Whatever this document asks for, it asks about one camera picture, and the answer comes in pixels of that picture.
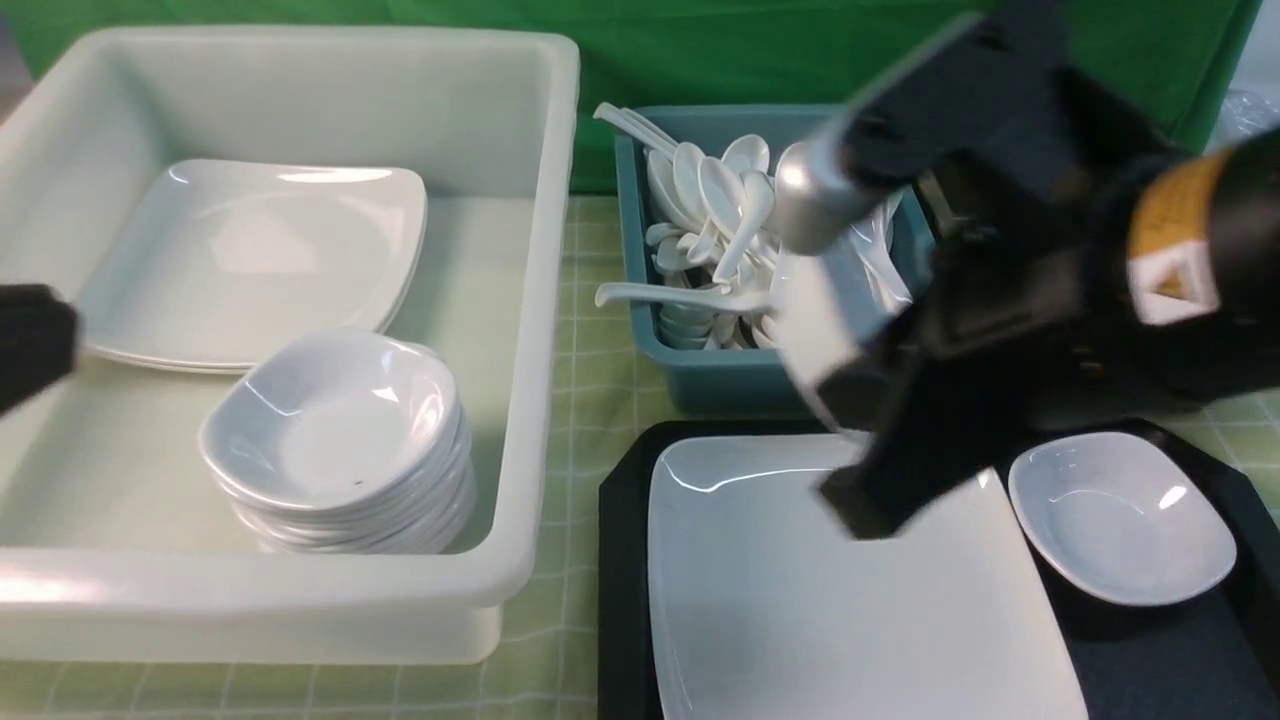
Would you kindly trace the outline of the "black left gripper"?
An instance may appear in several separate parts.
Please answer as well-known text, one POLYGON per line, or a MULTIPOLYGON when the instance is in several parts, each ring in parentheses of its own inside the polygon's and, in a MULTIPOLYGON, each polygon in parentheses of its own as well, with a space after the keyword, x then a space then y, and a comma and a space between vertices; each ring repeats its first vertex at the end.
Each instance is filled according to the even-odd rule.
POLYGON ((1 414, 76 369, 78 311, 47 284, 1 286, 1 414))

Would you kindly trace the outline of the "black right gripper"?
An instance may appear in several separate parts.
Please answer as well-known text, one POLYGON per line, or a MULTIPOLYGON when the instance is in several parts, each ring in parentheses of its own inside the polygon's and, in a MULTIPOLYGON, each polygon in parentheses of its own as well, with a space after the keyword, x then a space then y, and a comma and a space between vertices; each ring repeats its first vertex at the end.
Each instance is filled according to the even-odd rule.
POLYGON ((1140 113, 1075 64, 1060 1, 955 20, 818 126, 780 172, 783 245, 841 290, 842 234, 928 177, 959 187, 959 222, 908 306, 869 325, 800 311, 844 341, 832 359, 782 343, 815 411, 870 433, 818 488, 860 541, 897 536, 1039 430, 1120 414, 1140 113))

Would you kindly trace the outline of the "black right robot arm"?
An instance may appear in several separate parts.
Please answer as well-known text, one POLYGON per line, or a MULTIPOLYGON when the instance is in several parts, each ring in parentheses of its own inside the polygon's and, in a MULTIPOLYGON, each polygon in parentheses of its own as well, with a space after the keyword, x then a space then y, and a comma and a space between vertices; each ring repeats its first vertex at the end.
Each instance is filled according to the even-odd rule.
POLYGON ((819 263, 783 364, 863 455, 817 487, 859 539, 1042 433, 1277 386, 1277 132, 1196 155, 1071 56, 1060 1, 968 14, 854 95, 776 177, 777 236, 819 263), (841 237, 901 190, 972 196, 927 283, 860 329, 841 237))

